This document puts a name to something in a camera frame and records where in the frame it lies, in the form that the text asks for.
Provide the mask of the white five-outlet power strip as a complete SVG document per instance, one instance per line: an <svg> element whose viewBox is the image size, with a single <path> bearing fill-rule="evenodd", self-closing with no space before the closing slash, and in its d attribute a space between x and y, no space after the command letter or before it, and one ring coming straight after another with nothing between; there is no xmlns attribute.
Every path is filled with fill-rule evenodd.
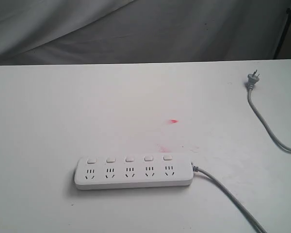
<svg viewBox="0 0 291 233"><path fill-rule="evenodd" d="M187 186L193 176L187 154L100 154L79 159L74 183L79 190Z"/></svg>

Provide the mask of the grey backdrop cloth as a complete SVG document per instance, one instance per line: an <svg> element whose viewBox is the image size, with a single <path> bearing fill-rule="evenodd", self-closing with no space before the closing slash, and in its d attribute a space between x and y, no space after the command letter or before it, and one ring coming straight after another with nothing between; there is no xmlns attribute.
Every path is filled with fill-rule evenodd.
<svg viewBox="0 0 291 233"><path fill-rule="evenodd" d="M0 65L272 59L291 0L0 0Z"/></svg>

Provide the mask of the black tripod stand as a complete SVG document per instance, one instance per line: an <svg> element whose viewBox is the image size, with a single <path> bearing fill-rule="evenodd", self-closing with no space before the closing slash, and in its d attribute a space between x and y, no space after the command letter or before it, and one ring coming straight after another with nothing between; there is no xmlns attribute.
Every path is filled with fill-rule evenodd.
<svg viewBox="0 0 291 233"><path fill-rule="evenodd" d="M286 13L285 23L284 23L279 41L277 43L277 47L274 51L274 55L273 55L274 60L276 60L278 58L278 55L280 54L281 48L283 46L284 40L286 38L286 35L288 33L288 30L291 24L291 5L287 7L285 13Z"/></svg>

